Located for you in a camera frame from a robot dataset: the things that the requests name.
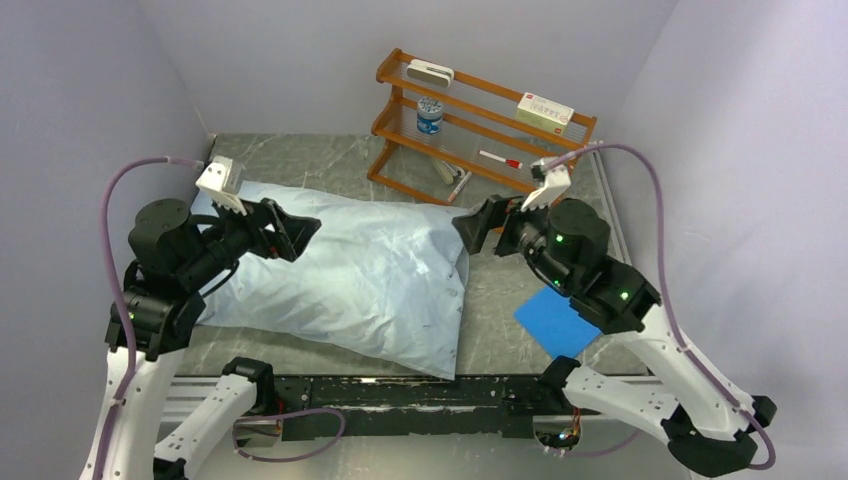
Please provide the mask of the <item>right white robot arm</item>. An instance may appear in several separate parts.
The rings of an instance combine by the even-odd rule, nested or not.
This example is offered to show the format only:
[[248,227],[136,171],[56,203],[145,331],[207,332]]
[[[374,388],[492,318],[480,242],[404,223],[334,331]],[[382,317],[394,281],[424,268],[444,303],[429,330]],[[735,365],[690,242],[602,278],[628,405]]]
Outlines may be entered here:
[[660,292],[635,267],[608,254],[610,226],[590,205],[565,199],[525,210],[518,198],[496,195],[456,217],[453,226],[472,254],[499,230],[496,255],[522,256],[580,319],[630,350],[661,383],[650,390],[558,356],[537,380],[534,414],[607,415],[654,437],[704,477],[755,468],[776,404],[738,388],[688,340]]

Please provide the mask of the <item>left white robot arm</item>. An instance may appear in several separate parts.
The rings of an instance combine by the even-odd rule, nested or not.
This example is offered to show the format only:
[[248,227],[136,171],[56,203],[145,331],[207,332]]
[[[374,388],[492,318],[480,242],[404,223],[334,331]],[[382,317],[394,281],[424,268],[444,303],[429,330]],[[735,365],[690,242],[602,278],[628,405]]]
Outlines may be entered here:
[[169,438],[158,436],[207,295],[245,255],[297,260],[320,228],[320,220],[290,215],[270,199],[247,202],[244,213],[217,207],[195,215],[177,199],[137,213],[128,237],[134,260],[110,309],[107,385],[83,478],[189,479],[240,417],[281,411],[272,367],[238,357]]

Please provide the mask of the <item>light blue pillowcase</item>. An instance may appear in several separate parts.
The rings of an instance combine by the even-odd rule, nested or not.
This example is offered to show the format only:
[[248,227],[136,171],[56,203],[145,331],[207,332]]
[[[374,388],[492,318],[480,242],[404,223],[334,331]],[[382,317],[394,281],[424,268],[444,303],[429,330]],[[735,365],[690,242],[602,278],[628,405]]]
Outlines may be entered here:
[[241,258],[216,278],[200,321],[332,344],[451,379],[457,368],[469,258],[457,207],[363,201],[248,181],[245,200],[276,201],[320,221],[294,262]]

